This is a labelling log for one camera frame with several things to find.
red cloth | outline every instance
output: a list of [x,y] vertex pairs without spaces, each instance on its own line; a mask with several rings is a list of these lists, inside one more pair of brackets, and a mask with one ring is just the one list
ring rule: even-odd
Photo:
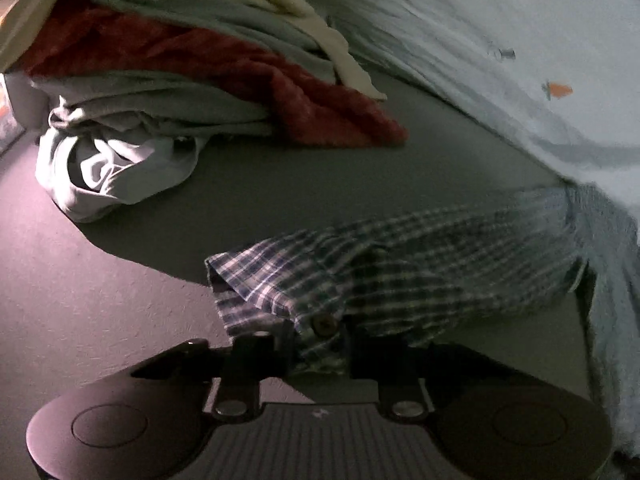
[[287,137],[300,144],[363,147],[406,139],[406,130],[373,99],[320,81],[280,54],[213,30],[123,14],[90,0],[58,0],[20,64],[30,76],[158,70],[205,79],[269,106]]

gray cloth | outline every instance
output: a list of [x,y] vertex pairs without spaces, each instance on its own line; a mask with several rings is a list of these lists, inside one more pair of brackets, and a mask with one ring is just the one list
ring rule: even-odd
[[93,0],[164,22],[209,28],[282,54],[316,78],[335,83],[333,63],[316,41],[276,14],[231,0]]
[[[340,333],[317,315],[351,316],[411,346],[478,316],[525,314],[596,273],[591,363],[614,446],[640,456],[640,256],[635,221],[593,187],[497,193],[482,203],[270,238],[207,259],[230,336],[290,319],[300,371],[345,369]],[[618,472],[610,465],[604,478]]]
[[215,135],[270,136],[270,110],[178,75],[111,72],[37,79],[59,105],[36,178],[75,222],[177,186]]

